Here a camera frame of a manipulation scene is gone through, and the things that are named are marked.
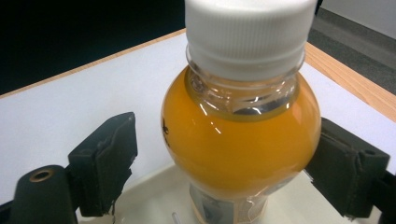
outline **bottle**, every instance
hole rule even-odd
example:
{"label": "bottle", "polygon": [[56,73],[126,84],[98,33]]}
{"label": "bottle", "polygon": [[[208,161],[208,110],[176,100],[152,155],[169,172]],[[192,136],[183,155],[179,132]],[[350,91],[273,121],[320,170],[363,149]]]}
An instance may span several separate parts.
{"label": "bottle", "polygon": [[308,164],[320,114],[298,70],[315,0],[185,0],[189,66],[163,100],[163,136],[201,223],[258,223]]}

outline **wooden table edge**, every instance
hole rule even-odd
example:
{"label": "wooden table edge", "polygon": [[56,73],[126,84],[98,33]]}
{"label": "wooden table edge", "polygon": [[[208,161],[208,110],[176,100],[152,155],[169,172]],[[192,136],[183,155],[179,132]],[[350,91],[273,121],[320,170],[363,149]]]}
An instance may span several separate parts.
{"label": "wooden table edge", "polygon": [[[103,59],[97,60],[92,63],[87,63],[75,69],[69,70],[67,72],[61,73],[54,77],[46,78],[42,81],[34,83],[32,85],[20,88],[15,91],[11,91],[0,95],[0,99],[8,97],[13,94],[17,94],[22,91],[29,90],[33,87],[51,82],[53,80],[67,77],[69,75],[75,74],[76,72],[82,71],[89,67],[95,66],[99,63],[103,63],[114,58],[120,57],[121,55],[127,54],[137,49],[142,49],[146,46],[155,44],[157,42],[163,41],[165,39],[174,37],[176,35],[181,35],[186,32],[186,29],[182,29],[173,32],[169,35],[164,35],[159,38],[150,40],[149,42],[143,43],[141,45],[120,51],[118,53],[109,55]],[[320,49],[314,47],[313,45],[306,43],[305,45],[305,61],[319,70],[320,73],[330,78],[332,81],[357,96],[364,103],[371,106],[387,118],[396,122],[396,96],[389,91],[384,90],[380,86],[376,85],[374,82],[370,81],[366,77],[363,77],[359,73],[353,71],[344,64],[338,62],[333,57],[329,56]]]}

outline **dark background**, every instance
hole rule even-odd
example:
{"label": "dark background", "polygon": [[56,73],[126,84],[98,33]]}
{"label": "dark background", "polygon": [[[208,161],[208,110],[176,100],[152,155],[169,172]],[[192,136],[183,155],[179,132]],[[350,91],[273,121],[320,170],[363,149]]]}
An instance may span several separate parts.
{"label": "dark background", "polygon": [[0,94],[184,28],[183,0],[17,0],[0,14]]}

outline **bottle neck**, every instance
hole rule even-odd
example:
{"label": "bottle neck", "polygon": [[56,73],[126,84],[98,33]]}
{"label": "bottle neck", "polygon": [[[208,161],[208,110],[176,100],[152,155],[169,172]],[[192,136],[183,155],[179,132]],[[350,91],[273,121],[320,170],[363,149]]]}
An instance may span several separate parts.
{"label": "bottle neck", "polygon": [[249,120],[253,116],[288,109],[299,91],[296,73],[282,74],[254,82],[234,81],[210,74],[190,57],[186,88],[200,107],[216,113]]}

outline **gray carpet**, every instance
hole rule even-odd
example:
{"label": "gray carpet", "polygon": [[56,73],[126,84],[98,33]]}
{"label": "gray carpet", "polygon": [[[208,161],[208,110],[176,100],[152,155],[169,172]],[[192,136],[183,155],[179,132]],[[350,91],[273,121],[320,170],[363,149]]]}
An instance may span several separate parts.
{"label": "gray carpet", "polygon": [[308,42],[396,95],[396,40],[321,8]]}

